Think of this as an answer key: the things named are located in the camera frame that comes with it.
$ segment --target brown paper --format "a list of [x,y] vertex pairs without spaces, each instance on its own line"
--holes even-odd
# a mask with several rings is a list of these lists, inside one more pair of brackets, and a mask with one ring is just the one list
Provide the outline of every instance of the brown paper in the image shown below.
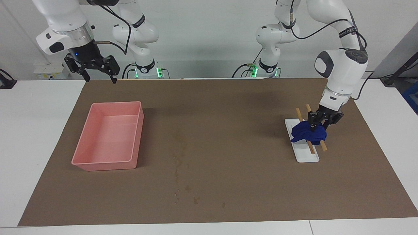
[[[417,217],[354,102],[320,162],[297,163],[284,125],[324,79],[87,83],[19,226]],[[90,105],[141,101],[138,167],[71,165]]]

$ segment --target white rectangular tray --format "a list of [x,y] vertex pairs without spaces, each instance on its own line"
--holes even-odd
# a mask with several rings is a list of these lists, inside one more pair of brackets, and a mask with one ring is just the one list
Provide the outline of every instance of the white rectangular tray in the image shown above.
[[[286,128],[289,134],[290,139],[293,139],[292,136],[292,128],[299,124],[299,119],[286,119],[285,120]],[[311,151],[309,150],[309,145],[306,140],[300,140],[296,143],[292,143],[293,151],[295,152],[296,160],[300,163],[306,163],[306,162],[319,162],[319,156],[315,149],[315,146],[313,146],[313,149],[315,150],[315,154],[311,154]]]

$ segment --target table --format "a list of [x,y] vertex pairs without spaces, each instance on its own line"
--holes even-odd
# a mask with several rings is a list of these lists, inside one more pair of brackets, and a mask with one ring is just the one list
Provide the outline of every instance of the table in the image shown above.
[[[13,228],[48,162],[84,81],[19,81],[0,92],[1,234],[416,234],[418,218]],[[356,104],[418,205],[418,116],[394,88],[370,80]],[[30,159],[22,156],[33,156]]]

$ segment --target pink bin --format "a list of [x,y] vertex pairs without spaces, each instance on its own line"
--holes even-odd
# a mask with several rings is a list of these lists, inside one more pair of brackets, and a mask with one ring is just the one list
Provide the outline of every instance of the pink bin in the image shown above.
[[139,101],[92,104],[71,163],[86,171],[136,168],[143,122]]

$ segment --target black cable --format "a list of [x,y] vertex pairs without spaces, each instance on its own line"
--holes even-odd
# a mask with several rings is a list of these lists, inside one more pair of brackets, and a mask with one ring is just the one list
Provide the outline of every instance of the black cable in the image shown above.
[[130,70],[128,71],[128,73],[126,74],[126,79],[129,79],[129,72],[130,72],[130,71],[134,71],[134,72],[136,72],[136,71],[135,71],[135,69],[130,69]]
[[252,63],[255,63],[255,61],[257,60],[258,56],[261,54],[262,51],[263,51],[263,49],[261,48],[261,50],[258,52],[257,56],[254,58],[254,60],[252,61]]
[[298,36],[296,36],[295,32],[293,31],[293,26],[291,27],[291,31],[292,31],[293,36],[295,36],[295,38],[303,40],[303,39],[307,39],[307,38],[312,37],[313,35],[315,35],[315,34],[319,33],[320,31],[322,31],[322,30],[323,30],[323,29],[325,29],[326,27],[328,27],[328,26],[332,25],[333,23],[339,22],[339,21],[348,21],[348,20],[347,20],[347,19],[339,19],[339,20],[334,20],[334,21],[332,21],[331,23],[329,23],[329,24],[325,25],[324,27],[322,27],[322,28],[318,29],[315,33],[312,33],[311,35],[306,36],[306,37],[303,37],[303,38],[299,38]]
[[409,67],[409,68],[407,68],[407,69],[405,69],[405,71],[404,71],[404,72],[406,72],[406,71],[408,71],[408,70],[410,70],[410,69],[413,69],[415,66],[417,66],[417,64],[418,64],[418,63],[414,64],[413,66],[411,66],[411,67]]
[[125,24],[127,24],[127,25],[128,25],[128,27],[129,27],[129,34],[128,34],[128,39],[126,40],[126,47],[125,47],[125,50],[123,51],[123,53],[126,55],[126,54],[127,54],[127,52],[128,52],[128,44],[129,44],[130,36],[131,36],[131,33],[132,33],[132,28],[131,28],[131,25],[130,25],[130,24],[129,24],[129,22],[127,22],[125,19],[123,19],[123,18],[121,18],[120,16],[118,16],[117,14],[115,14],[112,10],[107,9],[107,8],[105,8],[104,6],[100,6],[100,7],[101,7],[103,10],[105,10],[105,11],[109,12],[111,15],[115,16],[116,18],[120,19],[121,21],[123,21]]
[[7,76],[9,76],[9,78],[11,78],[12,80],[15,80],[9,73],[7,73],[6,71],[4,71],[3,69],[0,69],[0,71],[2,71],[4,74],[6,74]]
[[[291,11],[291,13],[293,12],[293,3],[294,3],[294,2],[295,2],[295,0],[292,0],[292,4],[291,4],[291,6],[290,6],[290,11]],[[323,29],[325,29],[326,27],[328,27],[328,26],[332,25],[333,23],[339,22],[339,21],[348,21],[348,20],[347,20],[347,19],[339,19],[339,20],[334,20],[334,21],[332,21],[331,23],[329,23],[329,24],[325,25],[324,27],[320,28],[319,30],[317,30],[315,33],[312,33],[311,35],[306,36],[306,37],[303,37],[303,38],[299,38],[298,36],[296,36],[295,32],[293,31],[293,26],[294,26],[294,25],[292,25],[292,26],[291,26],[291,31],[292,31],[293,36],[295,36],[297,39],[301,39],[301,40],[303,40],[303,39],[307,39],[307,38],[312,37],[313,35],[315,35],[315,34],[319,33],[320,31],[322,31],[322,30],[323,30]]]
[[234,72],[234,74],[232,75],[232,77],[235,77],[235,74],[238,72],[238,70],[239,70],[240,68],[242,68],[242,67],[245,67],[245,66],[248,66],[248,65],[247,65],[247,64],[243,64],[243,65],[239,66],[239,67],[235,70],[235,72]]
[[364,46],[363,46],[362,51],[366,50],[366,48],[367,48],[367,41],[366,41],[366,39],[365,39],[365,38],[363,37],[363,35],[362,35],[361,33],[359,33],[359,32],[357,32],[357,35],[358,35],[358,36],[360,36],[360,38],[362,38],[362,39],[363,39],[363,41],[364,41]]
[[168,78],[170,79],[171,77],[170,77],[170,72],[168,71],[168,69],[166,69],[166,71],[167,71],[167,74],[168,74]]
[[280,78],[280,75],[282,74],[282,68],[277,68],[277,69],[280,69],[280,73],[279,73],[279,77],[278,77],[278,78]]
[[367,78],[366,78],[366,81],[364,81],[364,83],[363,83],[363,85],[362,85],[362,87],[360,88],[360,91],[359,91],[359,96],[356,98],[356,99],[351,99],[351,100],[358,100],[358,99],[360,99],[360,95],[362,94],[362,91],[363,91],[363,88],[364,88],[364,85],[366,84],[366,82],[370,79],[370,77],[373,75],[373,73],[374,72],[372,72]]
[[116,43],[113,43],[111,41],[97,41],[97,42],[95,42],[95,44],[96,45],[114,45],[115,47],[119,48],[125,54],[125,51],[123,50],[122,47],[120,47],[119,45],[117,45]]
[[248,72],[251,72],[251,71],[252,71],[251,69],[244,70],[241,74],[241,77],[244,75],[245,72],[247,72],[247,74],[248,74]]
[[111,8],[110,6],[106,6],[113,14],[116,14]]
[[168,71],[168,69],[164,69],[164,68],[163,68],[163,69],[161,69],[161,71],[164,71],[164,70],[165,70],[165,71],[167,71],[168,78],[171,78],[171,77],[170,77],[170,72]]
[[122,73],[122,80],[123,80],[123,78],[125,77],[126,70],[128,70],[129,66],[133,66],[133,65],[132,65],[132,64],[128,64],[128,65],[125,67],[125,69],[123,70],[123,73]]

